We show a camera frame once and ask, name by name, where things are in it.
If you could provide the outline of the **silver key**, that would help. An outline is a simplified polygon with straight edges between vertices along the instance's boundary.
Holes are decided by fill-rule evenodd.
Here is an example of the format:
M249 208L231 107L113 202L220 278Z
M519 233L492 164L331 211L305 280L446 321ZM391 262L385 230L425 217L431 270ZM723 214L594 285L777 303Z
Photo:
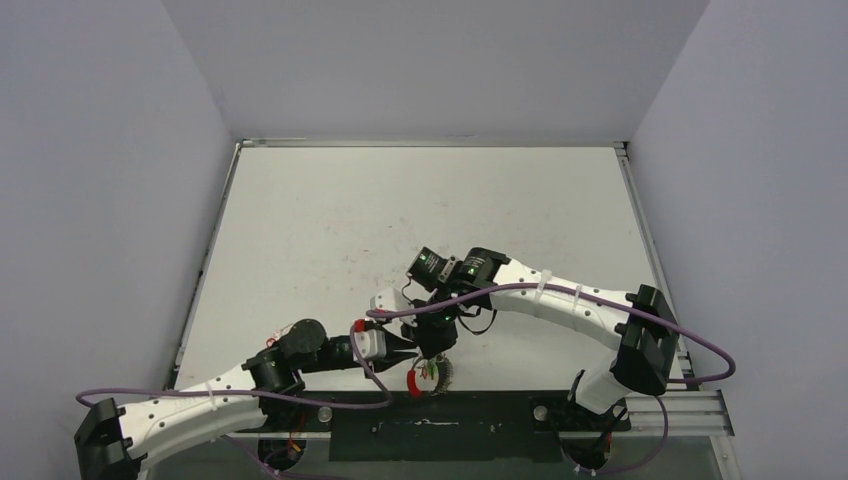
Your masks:
M285 325L285 326L284 326L284 327L282 327L282 328L279 328L279 329L274 330L274 331L272 332L272 337L273 337L273 338L280 338L280 337L282 337L283 335L285 335L285 334L286 334L286 333L287 333L287 332L288 332L288 331L292 328L292 326L293 326L293 324L292 324L292 323L289 323L288 325Z

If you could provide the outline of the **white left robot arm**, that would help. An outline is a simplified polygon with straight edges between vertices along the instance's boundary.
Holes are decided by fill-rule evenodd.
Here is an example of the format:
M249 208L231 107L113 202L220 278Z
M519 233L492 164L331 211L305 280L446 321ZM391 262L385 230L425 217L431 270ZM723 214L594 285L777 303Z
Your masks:
M361 367L368 377L413 358L416 345L372 320L330 337L303 319L243 363L192 387L147 393L120 405L109 390L91 403L74 435L84 479L135 479L160 461L224 435L268 425L290 428L300 405L329 407L303 397L303 375Z

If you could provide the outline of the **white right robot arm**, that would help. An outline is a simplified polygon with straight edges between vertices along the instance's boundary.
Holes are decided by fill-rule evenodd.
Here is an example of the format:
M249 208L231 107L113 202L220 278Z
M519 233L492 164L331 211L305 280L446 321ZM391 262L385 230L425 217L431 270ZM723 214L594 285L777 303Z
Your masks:
M429 298L412 299L393 287L371 306L400 312L403 336L427 359L456 344L460 319L482 311L531 317L603 347L604 357L572 377L565 414L577 428L593 427L631 393L662 396L673 381L679 334L663 293L649 285L635 292L595 288L482 247L463 258L423 248L406 278Z

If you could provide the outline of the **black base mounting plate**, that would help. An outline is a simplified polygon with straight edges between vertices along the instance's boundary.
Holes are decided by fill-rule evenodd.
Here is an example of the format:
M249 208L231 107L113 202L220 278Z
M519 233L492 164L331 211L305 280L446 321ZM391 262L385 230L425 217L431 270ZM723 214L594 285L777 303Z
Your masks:
M370 404L377 392L312 391L318 406L284 403L257 435L256 452L280 469L305 453L328 447L334 462L447 462L525 458L556 463L563 454L601 460L613 434L631 428L627 407L618 401L601 415L572 402L565 390L450 391L418 397L397 392L380 409L344 408Z

